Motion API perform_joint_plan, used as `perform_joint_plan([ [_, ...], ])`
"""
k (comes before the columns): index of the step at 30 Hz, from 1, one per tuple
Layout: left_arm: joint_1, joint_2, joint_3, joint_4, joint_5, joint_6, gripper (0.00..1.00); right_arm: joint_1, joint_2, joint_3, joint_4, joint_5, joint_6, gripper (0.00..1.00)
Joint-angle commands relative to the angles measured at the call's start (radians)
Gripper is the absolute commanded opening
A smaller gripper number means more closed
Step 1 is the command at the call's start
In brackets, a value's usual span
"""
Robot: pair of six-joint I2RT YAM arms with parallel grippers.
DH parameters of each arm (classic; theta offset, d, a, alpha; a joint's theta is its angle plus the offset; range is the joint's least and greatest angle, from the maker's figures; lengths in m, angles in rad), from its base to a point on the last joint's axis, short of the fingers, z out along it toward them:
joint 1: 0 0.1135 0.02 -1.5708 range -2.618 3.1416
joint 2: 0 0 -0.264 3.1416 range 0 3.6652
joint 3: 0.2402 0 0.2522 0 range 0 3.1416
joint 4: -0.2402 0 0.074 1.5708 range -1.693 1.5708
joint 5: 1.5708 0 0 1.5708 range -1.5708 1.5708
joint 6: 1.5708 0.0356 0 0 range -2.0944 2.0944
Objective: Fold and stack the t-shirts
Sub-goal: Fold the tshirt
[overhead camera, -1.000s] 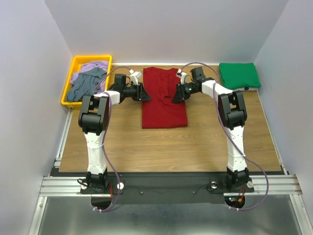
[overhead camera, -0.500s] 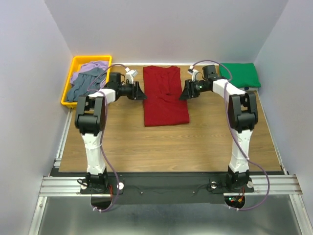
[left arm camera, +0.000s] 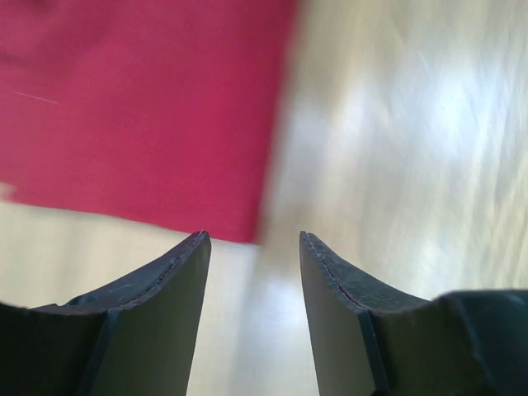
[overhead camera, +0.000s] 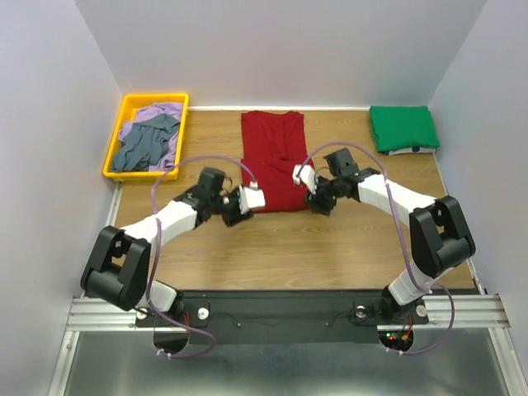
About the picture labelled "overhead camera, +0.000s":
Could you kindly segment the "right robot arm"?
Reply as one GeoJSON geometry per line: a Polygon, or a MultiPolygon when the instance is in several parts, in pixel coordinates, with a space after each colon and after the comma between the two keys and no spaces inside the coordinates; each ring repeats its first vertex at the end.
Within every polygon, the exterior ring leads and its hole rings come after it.
{"type": "Polygon", "coordinates": [[[390,181],[378,167],[361,169],[348,149],[325,156],[331,173],[322,177],[307,162],[295,166],[292,179],[307,189],[305,202],[330,215],[340,198],[353,199],[392,215],[398,234],[407,226],[410,239],[399,237],[405,270],[381,292],[379,315],[397,322],[445,274],[471,258],[476,246],[460,203],[452,196],[426,196],[390,181]]]}

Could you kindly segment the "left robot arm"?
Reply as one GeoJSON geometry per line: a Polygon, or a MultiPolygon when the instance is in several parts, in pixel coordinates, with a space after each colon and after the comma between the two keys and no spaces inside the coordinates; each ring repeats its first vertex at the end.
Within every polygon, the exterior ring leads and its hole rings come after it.
{"type": "Polygon", "coordinates": [[[124,311],[155,306],[155,315],[164,324],[178,323],[184,308],[178,292],[153,279],[150,261],[160,257],[163,245],[213,215],[232,227],[265,206],[263,190],[256,182],[224,192],[225,179],[224,172],[206,167],[194,186],[152,215],[121,229],[112,225],[103,228],[80,280],[83,291],[124,311]]]}

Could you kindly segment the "red t shirt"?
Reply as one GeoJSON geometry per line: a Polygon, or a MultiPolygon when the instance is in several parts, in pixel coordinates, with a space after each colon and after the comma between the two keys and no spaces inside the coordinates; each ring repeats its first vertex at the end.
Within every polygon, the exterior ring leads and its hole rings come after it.
{"type": "Polygon", "coordinates": [[[307,157],[304,115],[249,111],[241,114],[243,158],[263,190],[261,213],[295,212],[308,208],[307,190],[292,180],[294,167],[307,157]]]}

